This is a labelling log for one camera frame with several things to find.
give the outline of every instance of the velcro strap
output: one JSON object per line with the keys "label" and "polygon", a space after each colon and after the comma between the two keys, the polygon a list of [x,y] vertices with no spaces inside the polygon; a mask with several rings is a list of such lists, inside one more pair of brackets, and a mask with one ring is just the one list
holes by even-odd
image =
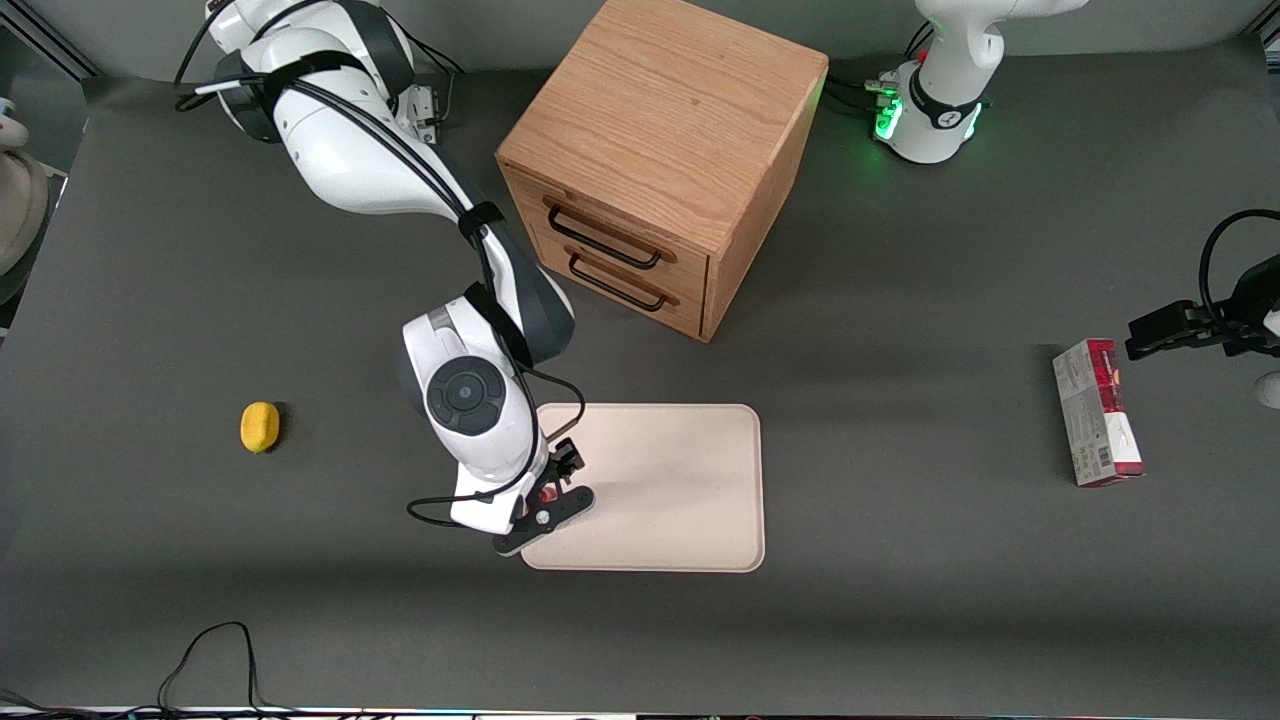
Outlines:
{"label": "velcro strap", "polygon": [[280,94],[284,92],[284,88],[289,83],[312,73],[323,73],[325,70],[337,70],[340,68],[355,68],[365,74],[369,74],[369,69],[366,69],[355,55],[340,50],[320,50],[317,53],[303,55],[288,65],[280,65],[274,72],[269,73],[266,79],[262,81],[262,109],[266,110],[266,115],[269,118],[274,117],[275,102],[280,99]]}
{"label": "velcro strap", "polygon": [[462,213],[458,218],[458,231],[462,232],[462,237],[467,238],[472,245],[479,247],[480,238],[475,237],[476,232],[489,223],[499,223],[502,220],[506,220],[502,215],[502,210],[499,210],[498,206],[489,200],[485,200],[466,213]]}
{"label": "velcro strap", "polygon": [[476,313],[480,313],[481,318],[489,320],[498,337],[507,343],[507,350],[511,351],[511,356],[516,359],[517,364],[525,368],[534,366],[534,357],[529,354],[525,334],[520,332],[516,322],[502,309],[502,305],[498,305],[498,300],[483,284],[472,283],[462,297],[467,299],[467,302],[476,309]]}
{"label": "velcro strap", "polygon": [[934,129],[951,129],[960,124],[973,113],[973,109],[978,106],[982,97],[965,102],[964,105],[947,105],[941,100],[934,100],[924,91],[924,86],[920,83],[920,69],[916,68],[911,73],[911,81],[908,83],[908,95],[911,96],[911,101],[915,106],[920,109],[925,115],[929,117],[929,123]]}

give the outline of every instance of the wooden drawer unit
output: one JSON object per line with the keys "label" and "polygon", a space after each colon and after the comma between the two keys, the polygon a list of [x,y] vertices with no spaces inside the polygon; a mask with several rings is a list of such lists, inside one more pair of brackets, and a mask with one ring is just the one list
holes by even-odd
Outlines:
{"label": "wooden drawer unit", "polygon": [[608,0],[498,149],[544,265],[710,341],[791,191],[820,53]]}

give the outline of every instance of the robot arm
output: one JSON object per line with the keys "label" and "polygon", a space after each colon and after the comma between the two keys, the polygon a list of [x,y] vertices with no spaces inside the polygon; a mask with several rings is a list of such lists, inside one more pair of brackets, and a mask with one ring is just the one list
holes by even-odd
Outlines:
{"label": "robot arm", "polygon": [[1088,0],[915,0],[933,26],[928,58],[908,59],[867,88],[887,92],[876,140],[913,163],[950,159],[973,135],[979,97],[1005,58],[996,23],[1046,18]]}
{"label": "robot arm", "polygon": [[[219,77],[269,78],[219,87],[241,129],[282,142],[325,202],[362,214],[442,215],[465,227],[481,255],[484,290],[403,327],[399,375],[458,460],[454,497],[479,496],[452,502],[453,521],[500,536],[499,551],[515,552],[530,537],[525,516],[539,502],[530,496],[575,468],[570,452],[549,451],[516,364],[564,350],[575,323],[568,300],[511,241],[500,215],[483,211],[488,204],[452,160],[415,132],[412,54],[375,1],[236,0],[209,13],[216,15],[210,35],[229,53]],[[357,109],[365,124],[325,97]],[[534,530],[531,539],[549,532]]]}

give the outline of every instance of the black metal handle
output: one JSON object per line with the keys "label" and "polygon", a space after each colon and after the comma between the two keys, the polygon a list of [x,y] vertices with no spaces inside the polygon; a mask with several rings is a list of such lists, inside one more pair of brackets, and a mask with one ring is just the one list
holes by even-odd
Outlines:
{"label": "black metal handle", "polygon": [[552,227],[553,231],[556,231],[556,232],[558,232],[558,233],[561,233],[561,234],[563,234],[566,237],[571,237],[571,238],[581,242],[582,245],[585,245],[585,246],[588,246],[588,247],[590,247],[593,250],[599,250],[600,252],[604,252],[605,255],[608,255],[609,258],[613,258],[614,260],[617,260],[620,263],[626,263],[627,265],[631,265],[632,268],[635,268],[637,270],[652,270],[654,268],[654,265],[658,264],[658,260],[662,259],[662,254],[658,252],[658,251],[654,251],[654,254],[648,260],[640,260],[639,258],[632,258],[632,256],[627,255],[626,252],[620,252],[620,251],[609,247],[608,245],[604,245],[604,243],[602,243],[602,242],[599,242],[596,240],[591,240],[591,238],[586,237],[585,234],[577,232],[573,228],[567,228],[567,227],[557,223],[556,218],[559,217],[559,214],[561,214],[561,206],[559,205],[552,205],[552,211],[547,214],[547,223]]}
{"label": "black metal handle", "polygon": [[613,287],[612,284],[609,284],[609,283],[607,283],[607,282],[604,282],[604,281],[602,281],[599,278],[593,278],[591,275],[589,275],[589,274],[584,273],[582,270],[577,269],[577,261],[581,260],[581,259],[582,259],[582,256],[579,255],[577,252],[575,252],[573,256],[568,259],[568,272],[573,273],[575,278],[581,278],[582,281],[585,281],[586,283],[591,284],[593,287],[598,287],[598,288],[603,290],[604,292],[608,292],[609,295],[612,295],[613,297],[617,297],[618,300],[621,300],[623,302],[628,302],[631,305],[635,305],[636,307],[644,310],[645,313],[657,313],[658,310],[662,309],[663,305],[667,304],[667,296],[666,295],[659,295],[658,300],[655,302],[645,302],[644,300],[640,300],[639,297],[636,297],[634,295],[628,295],[626,292],[622,292],[621,290]]}

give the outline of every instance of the black cable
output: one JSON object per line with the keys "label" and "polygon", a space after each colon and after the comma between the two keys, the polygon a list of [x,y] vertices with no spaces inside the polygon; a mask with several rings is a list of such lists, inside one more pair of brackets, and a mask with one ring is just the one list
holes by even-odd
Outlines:
{"label": "black cable", "polygon": [[[424,183],[428,184],[428,187],[430,187],[438,195],[440,195],[442,200],[444,200],[444,202],[447,205],[451,205],[451,209],[453,209],[457,215],[461,217],[462,213],[465,213],[465,210],[461,206],[461,201],[458,201],[457,196],[452,192],[452,190],[448,188],[448,186],[444,183],[443,178],[440,178],[440,176],[435,172],[435,169],[431,168],[430,165],[425,164],[425,163],[422,163],[421,165],[419,165],[419,163],[412,161],[411,158],[413,156],[413,154],[412,154],[412,150],[407,146],[407,143],[404,143],[402,138],[399,138],[398,136],[396,136],[394,133],[392,133],[390,131],[388,131],[388,128],[385,126],[381,126],[380,123],[378,123],[378,120],[372,115],[370,115],[369,113],[366,113],[364,109],[356,106],[352,102],[348,102],[343,97],[339,97],[339,96],[337,96],[337,95],[326,91],[326,90],[324,90],[321,87],[317,87],[317,86],[314,86],[314,85],[311,85],[311,83],[308,83],[306,81],[301,81],[301,79],[292,81],[285,87],[289,88],[289,90],[294,90],[294,91],[302,92],[303,95],[307,95],[312,100],[316,100],[319,102],[329,105],[334,110],[338,110],[340,114],[344,114],[348,119],[356,120],[358,118],[358,119],[365,120],[365,122],[356,122],[356,124],[358,127],[361,127],[361,129],[364,129],[366,135],[369,135],[371,138],[374,138],[380,145],[383,145],[383,147],[385,147],[388,151],[390,151],[410,170],[412,170],[415,174],[417,174],[419,178]],[[402,146],[402,149],[408,154],[408,156],[402,155],[401,152],[396,151],[396,149],[390,147],[390,142],[399,143]],[[431,178],[439,183],[439,187],[436,187],[435,183],[433,183],[431,179],[428,179],[426,174],[424,174],[422,170],[426,170],[426,173],[429,173],[431,176]],[[493,293],[494,292],[494,290],[492,287],[493,272],[488,266],[488,256],[486,256],[483,246],[476,245],[475,250],[476,250],[476,252],[480,254],[481,268],[483,268],[484,278],[485,278],[485,286],[489,288],[489,292]],[[500,495],[503,492],[507,492],[508,489],[511,489],[512,487],[515,487],[517,483],[520,483],[520,480],[524,479],[525,474],[529,473],[529,469],[532,468],[534,460],[538,457],[538,448],[540,446],[540,442],[538,441],[538,436],[541,432],[541,429],[538,425],[538,414],[534,413],[534,397],[532,397],[532,393],[529,391],[529,384],[525,382],[522,374],[518,372],[518,365],[516,363],[516,359],[512,356],[511,350],[507,347],[507,343],[503,342],[502,337],[498,336],[498,334],[494,334],[494,338],[497,340],[498,346],[502,348],[503,355],[506,355],[507,361],[511,363],[512,368],[517,369],[517,372],[516,372],[516,383],[520,386],[521,393],[525,396],[525,401],[529,404],[530,416],[532,418],[531,421],[532,421],[532,437],[534,437],[534,443],[529,448],[529,456],[525,459],[525,464],[520,469],[520,471],[516,473],[515,477],[512,477],[512,479],[509,482],[507,482],[506,484],[503,484],[503,486],[500,486],[500,487],[498,487],[495,489],[489,489],[489,491],[484,491],[484,492],[479,492],[479,493],[472,493],[472,495],[468,495],[468,496],[453,496],[453,495],[451,495],[451,496],[420,497],[417,500],[410,501],[410,503],[406,505],[404,510],[411,516],[413,516],[417,520],[421,520],[421,521],[431,524],[431,525],[438,525],[438,527],[447,527],[447,528],[462,527],[460,523],[454,523],[453,520],[439,520],[436,518],[430,518],[430,516],[422,515],[422,514],[420,514],[420,512],[416,511],[416,507],[420,507],[420,506],[424,506],[424,505],[443,505],[443,503],[452,503],[452,502],[465,502],[465,501],[471,501],[471,500],[488,500],[490,497],[495,497],[495,496],[498,496],[498,495]]]}
{"label": "black cable", "polygon": [[197,96],[195,94],[184,94],[182,92],[180,86],[183,76],[187,74],[187,68],[191,67],[192,58],[196,56],[196,50],[200,49],[200,42],[205,40],[205,36],[209,35],[209,28],[214,27],[214,22],[218,20],[218,15],[223,14],[223,10],[225,10],[228,5],[230,5],[230,3],[224,3],[216,10],[210,13],[207,18],[205,18],[205,22],[200,24],[200,29],[196,31],[196,37],[191,38],[191,45],[187,46],[187,54],[182,56],[182,63],[178,64],[178,72],[173,76],[173,91],[182,97],[175,105],[175,109],[179,113],[195,110],[214,99],[212,95]]}
{"label": "black cable", "polygon": [[567,421],[563,425],[561,425],[559,428],[557,428],[556,432],[548,434],[547,436],[547,442],[554,442],[556,438],[561,437],[562,434],[564,434],[564,433],[572,430],[575,427],[577,427],[579,420],[581,420],[582,415],[586,414],[586,396],[582,395],[582,391],[579,389],[579,387],[576,384],[573,384],[573,383],[571,383],[571,382],[568,382],[568,380],[566,380],[563,378],[557,378],[556,375],[544,373],[541,370],[535,370],[534,368],[527,368],[527,366],[524,366],[524,365],[521,365],[520,369],[521,369],[521,372],[529,373],[530,375],[532,375],[532,377],[535,377],[535,378],[538,378],[538,379],[540,379],[543,382],[548,382],[548,383],[552,383],[552,384],[558,384],[562,388],[568,389],[577,398],[577,414],[573,415],[573,418],[570,421]]}
{"label": "black cable", "polygon": [[915,29],[915,35],[911,36],[911,40],[908,41],[906,50],[902,51],[902,55],[905,55],[906,58],[910,58],[911,56],[911,49],[915,46],[915,41],[919,40],[920,42],[924,42],[924,40],[920,37],[920,33],[923,33],[925,29],[929,29],[932,27],[933,27],[933,23],[931,23],[929,20],[924,20],[924,23],[920,24],[920,27]]}
{"label": "black cable", "polygon": [[444,96],[444,111],[440,113],[438,117],[431,118],[430,120],[428,120],[426,124],[429,124],[429,126],[438,126],[438,124],[443,123],[444,120],[449,119],[449,110],[453,109],[453,79],[456,77],[458,77],[457,73],[449,73],[449,90],[445,92],[445,96]]}
{"label": "black cable", "polygon": [[165,676],[165,679],[160,683],[160,687],[156,689],[155,703],[159,707],[164,708],[165,711],[173,710],[173,706],[169,705],[169,688],[173,687],[173,682],[177,680],[178,675],[180,675],[183,669],[187,667],[187,661],[191,660],[191,653],[196,650],[196,646],[200,644],[200,641],[204,639],[205,635],[207,635],[209,633],[229,626],[239,628],[241,634],[244,635],[244,650],[248,653],[248,691],[247,691],[248,706],[260,714],[265,712],[262,710],[262,706],[271,706],[271,707],[279,707],[282,710],[291,710],[293,712],[302,712],[301,710],[297,710],[294,707],[268,702],[268,700],[262,697],[262,692],[259,689],[259,682],[257,682],[257,655],[253,652],[253,638],[252,635],[250,635],[248,625],[241,623],[239,620],[228,620],[225,623],[210,625],[204,630],[201,630],[200,634],[197,634],[195,638],[192,638],[191,643],[187,644],[187,650],[183,651],[182,653],[182,660],[178,661],[178,665],[173,669],[172,673],[169,673],[168,676]]}
{"label": "black cable", "polygon": [[253,40],[251,40],[251,42],[257,42],[259,40],[262,40],[262,36],[266,35],[273,27],[275,27],[275,23],[283,20],[284,18],[292,15],[293,13],[301,10],[302,8],[306,8],[307,5],[315,5],[316,3],[323,3],[323,1],[324,0],[300,0],[293,5],[289,5],[288,8],[280,10],[278,15],[266,20],[266,23],[262,27],[257,28],[257,32],[253,33]]}
{"label": "black cable", "polygon": [[[248,653],[248,705],[250,707],[253,708],[253,714],[232,712],[230,715],[228,715],[228,714],[219,714],[210,711],[187,711],[169,705],[169,689],[173,685],[173,682],[178,678],[178,675],[182,674],[183,669],[186,669],[187,662],[191,660],[191,653],[196,650],[196,646],[209,633],[212,633],[214,630],[219,630],[227,626],[239,628],[241,633],[244,635],[244,650]],[[273,712],[269,708],[279,708],[294,714],[306,715],[306,712],[302,710],[269,702],[266,698],[262,697],[262,692],[259,687],[259,679],[257,679],[257,656],[253,652],[253,639],[250,635],[248,626],[238,620],[219,623],[216,625],[211,625],[201,630],[200,634],[197,634],[191,641],[191,643],[187,644],[187,650],[182,653],[182,660],[178,661],[178,665],[160,683],[160,687],[156,689],[155,703],[138,705],[128,710],[102,714],[95,710],[81,708],[81,707],[47,707],[32,702],[24,696],[6,688],[0,688],[0,702],[8,702],[13,706],[33,710],[35,711],[33,714],[22,715],[22,717],[32,717],[40,720],[124,720],[132,715],[147,711],[157,712],[160,717],[165,720],[196,719],[196,717],[229,717],[229,716],[242,717],[244,715],[253,715],[255,717],[284,717],[284,715],[282,715],[280,712]]]}
{"label": "black cable", "polygon": [[452,73],[453,72],[453,70],[445,68],[444,64],[440,63],[440,59],[443,59],[445,63],[453,65],[454,70],[457,70],[457,72],[460,72],[462,74],[467,74],[467,72],[462,69],[462,65],[457,64],[453,60],[453,58],[449,58],[444,53],[440,53],[435,47],[431,47],[430,45],[422,42],[421,40],[419,40],[416,37],[413,37],[413,33],[411,33],[410,31],[404,29],[404,24],[401,23],[399,20],[397,20],[396,18],[392,18],[392,20],[396,23],[396,27],[401,28],[401,32],[404,33],[404,37],[407,37],[410,42],[412,42],[413,45],[416,45],[417,49],[421,50],[424,55],[426,55],[428,58],[430,58],[431,61],[435,63],[442,70],[444,70],[445,73]]}
{"label": "black cable", "polygon": [[[453,214],[461,217],[466,209],[462,208],[462,202],[458,200],[457,195],[449,188],[444,178],[440,177],[435,168],[428,163],[417,163],[413,160],[416,158],[413,150],[407,142],[398,135],[390,132],[384,124],[381,124],[376,118],[369,114],[364,108],[348,101],[344,97],[334,95],[328,90],[311,85],[303,79],[292,81],[288,90],[294,90],[328,105],[329,108],[337,110],[339,114],[344,115],[347,119],[352,120],[357,127],[360,127],[369,137],[381,145],[387,151],[389,151],[396,159],[404,164],[413,174],[419,177],[433,192],[435,192],[440,200],[453,211]],[[399,150],[392,147],[392,145],[398,146]]]}
{"label": "black cable", "polygon": [[[858,115],[867,115],[867,114],[870,113],[870,110],[868,108],[865,108],[863,105],[859,105],[859,104],[856,104],[852,100],[849,100],[846,97],[841,97],[840,95],[836,95],[829,87],[828,88],[823,88],[822,97],[826,97],[828,100],[835,100],[836,102],[840,102],[845,108],[849,108],[850,110],[854,110],[854,113],[856,113]],[[854,113],[836,113],[836,114],[837,115],[845,115],[845,117],[854,117]]]}
{"label": "black cable", "polygon": [[840,87],[847,87],[849,90],[861,90],[864,92],[867,91],[867,88],[863,87],[861,83],[849,82],[847,79],[840,79],[833,74],[827,76],[827,82],[829,82],[831,85],[838,85]]}
{"label": "black cable", "polygon": [[913,56],[919,54],[919,51],[924,47],[924,44],[928,42],[932,37],[933,37],[933,27],[931,26],[929,32],[924,33],[924,37],[920,38],[920,42],[918,42],[915,47],[911,47],[908,51],[906,56],[909,59],[913,59]]}
{"label": "black cable", "polygon": [[1219,223],[1216,228],[1213,228],[1213,232],[1210,233],[1208,240],[1204,241],[1204,250],[1201,252],[1199,272],[1197,275],[1201,291],[1201,302],[1204,305],[1204,309],[1208,310],[1208,316],[1213,320],[1213,325],[1217,328],[1217,332],[1221,333],[1224,337],[1226,337],[1229,341],[1235,342],[1236,345],[1242,345],[1245,348],[1252,350],[1254,352],[1277,357],[1280,356],[1280,348],[1268,348],[1266,345],[1263,345],[1261,341],[1256,338],[1245,338],[1240,336],[1240,333],[1238,333],[1235,328],[1229,325],[1226,318],[1222,316],[1222,311],[1219,310],[1217,305],[1213,304],[1213,296],[1212,293],[1210,293],[1208,290],[1208,268],[1210,268],[1210,261],[1213,259],[1213,247],[1217,246],[1219,238],[1222,237],[1222,233],[1225,233],[1228,228],[1247,218],[1267,218],[1271,220],[1280,220],[1280,210],[1266,210],[1261,208],[1254,208],[1252,210],[1240,210],[1239,213],[1230,215],[1229,218]]}

